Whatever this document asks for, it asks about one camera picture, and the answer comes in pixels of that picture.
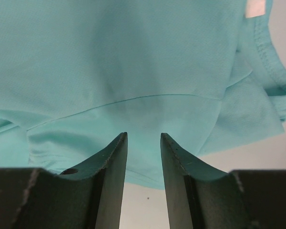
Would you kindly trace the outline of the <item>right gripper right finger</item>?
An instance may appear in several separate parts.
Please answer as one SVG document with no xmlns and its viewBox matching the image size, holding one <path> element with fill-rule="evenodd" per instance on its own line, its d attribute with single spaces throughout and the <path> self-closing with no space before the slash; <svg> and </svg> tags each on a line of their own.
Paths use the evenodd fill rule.
<svg viewBox="0 0 286 229">
<path fill-rule="evenodd" d="M 170 228 L 286 229 L 286 170 L 228 173 L 161 135 Z"/>
</svg>

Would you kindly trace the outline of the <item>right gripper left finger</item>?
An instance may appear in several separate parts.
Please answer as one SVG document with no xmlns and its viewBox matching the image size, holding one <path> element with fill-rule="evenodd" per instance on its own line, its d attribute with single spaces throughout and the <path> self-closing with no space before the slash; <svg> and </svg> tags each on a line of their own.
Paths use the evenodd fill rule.
<svg viewBox="0 0 286 229">
<path fill-rule="evenodd" d="M 117 229 L 127 134 L 57 175 L 42 168 L 0 168 L 0 229 Z"/>
</svg>

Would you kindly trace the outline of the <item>teal t-shirt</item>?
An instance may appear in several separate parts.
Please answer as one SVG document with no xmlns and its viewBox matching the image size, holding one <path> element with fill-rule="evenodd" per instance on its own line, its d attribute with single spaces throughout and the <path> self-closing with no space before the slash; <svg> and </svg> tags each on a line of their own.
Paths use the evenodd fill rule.
<svg viewBox="0 0 286 229">
<path fill-rule="evenodd" d="M 163 189 L 160 135 L 196 156 L 284 132 L 286 69 L 246 0 L 0 0 L 0 167 L 60 173 L 127 132 L 125 180 Z"/>
</svg>

